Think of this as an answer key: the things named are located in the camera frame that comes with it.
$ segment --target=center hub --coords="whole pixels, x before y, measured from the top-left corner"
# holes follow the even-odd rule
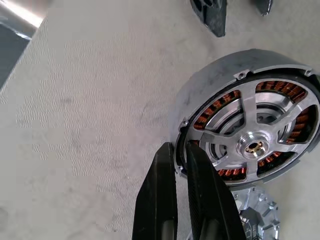
[[[268,152],[269,140],[262,132],[249,132],[239,139],[236,148],[246,159],[258,160]]]

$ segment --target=screw hole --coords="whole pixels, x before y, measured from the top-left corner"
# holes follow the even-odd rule
[[[244,77],[245,77],[244,73],[240,73],[239,76],[238,76],[239,79],[243,79]]]

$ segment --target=black object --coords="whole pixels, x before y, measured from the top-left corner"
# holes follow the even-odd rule
[[[206,152],[188,143],[186,161],[193,240],[246,240],[234,197]]]
[[[261,217],[258,213],[249,207],[248,209],[241,211],[240,215],[242,217],[241,221],[246,240],[259,240],[258,225],[261,221]]]
[[[256,7],[262,16],[266,16],[270,13],[274,0],[254,0]]]
[[[188,143],[188,195],[193,240],[246,240],[235,200],[197,145]],[[135,203],[133,240],[176,240],[178,226],[173,149],[156,152]]]
[[[132,240],[176,240],[176,177],[172,146],[156,152],[135,203]]]
[[[200,20],[216,35],[226,35],[227,0],[190,0]]]

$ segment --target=dark object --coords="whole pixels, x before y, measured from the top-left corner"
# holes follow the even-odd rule
[[[235,200],[207,154],[193,143],[186,151],[193,239],[246,240]],[[166,142],[156,152],[136,198],[132,239],[176,240],[177,226],[173,149]]]
[[[258,225],[261,221],[261,217],[251,207],[241,211],[240,216],[242,218],[241,221],[243,224],[246,240],[258,240]]]
[[[172,146],[156,152],[135,203],[133,240],[176,240],[176,177]]]
[[[190,0],[200,20],[216,35],[226,35],[227,0]]]
[[[234,197],[206,152],[188,143],[186,154],[193,240],[246,240]]]
[[[262,16],[267,16],[270,11],[274,0],[254,0],[256,7]]]

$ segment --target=silver metal part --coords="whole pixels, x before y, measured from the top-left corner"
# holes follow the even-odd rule
[[[270,180],[287,171],[316,136],[318,117],[312,134],[305,142],[286,143],[286,139],[303,110],[314,106],[319,113],[318,97],[305,85],[290,79],[246,81],[245,77],[248,73],[254,76],[265,71],[288,69],[308,74],[315,72],[311,67],[278,53],[251,49],[225,56],[195,73],[178,93],[169,114],[170,139],[176,153],[179,150],[177,144],[182,133],[182,123],[188,123],[183,145],[190,140],[199,141],[199,146],[206,151],[216,170],[246,168],[245,179],[226,181],[230,187]],[[293,102],[276,92],[256,92],[257,85],[266,81],[292,83],[303,88],[307,94]],[[232,91],[238,91],[240,98],[215,113],[204,129],[194,128],[196,120],[207,106]],[[275,151],[291,152],[293,155],[283,164],[257,175],[257,163]],[[180,165],[176,170],[182,173],[183,167]]]
[[[0,0],[0,24],[31,39],[53,0]]]
[[[279,240],[279,207],[263,188],[252,186],[232,191],[232,194],[248,240]],[[256,223],[257,226],[252,224],[252,219],[244,217],[243,213],[248,209],[252,209],[257,215],[257,219],[259,219]],[[192,232],[188,235],[187,240],[193,240]]]

